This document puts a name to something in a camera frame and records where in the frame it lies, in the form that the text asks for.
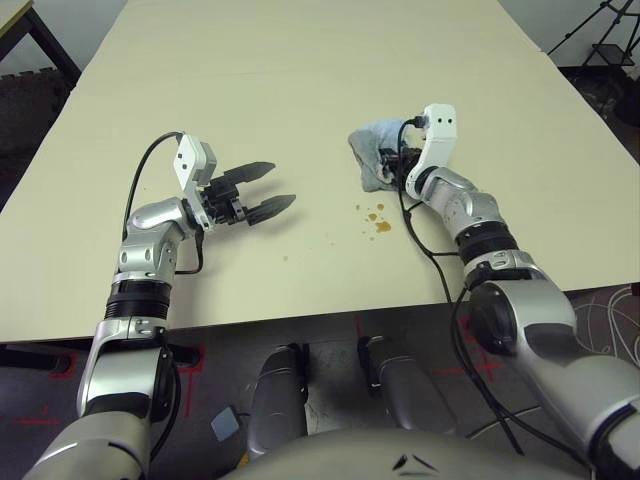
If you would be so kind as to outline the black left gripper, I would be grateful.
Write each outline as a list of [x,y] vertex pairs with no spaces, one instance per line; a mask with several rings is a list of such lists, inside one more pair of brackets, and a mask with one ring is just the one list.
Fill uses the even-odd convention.
[[258,180],[272,171],[276,165],[256,161],[225,171],[212,179],[201,196],[203,207],[215,224],[233,225],[246,221],[248,224],[265,222],[286,210],[295,200],[295,194],[277,195],[247,209],[239,200],[237,185]]

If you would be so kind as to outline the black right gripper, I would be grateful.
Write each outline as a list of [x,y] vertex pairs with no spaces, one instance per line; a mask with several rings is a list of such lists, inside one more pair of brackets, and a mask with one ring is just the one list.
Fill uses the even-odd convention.
[[[402,147],[402,171],[404,174],[408,174],[414,166],[417,164],[422,150],[419,148]],[[395,176],[398,172],[398,164],[400,163],[398,153],[391,148],[384,148],[379,150],[381,158],[381,169],[385,176]]]

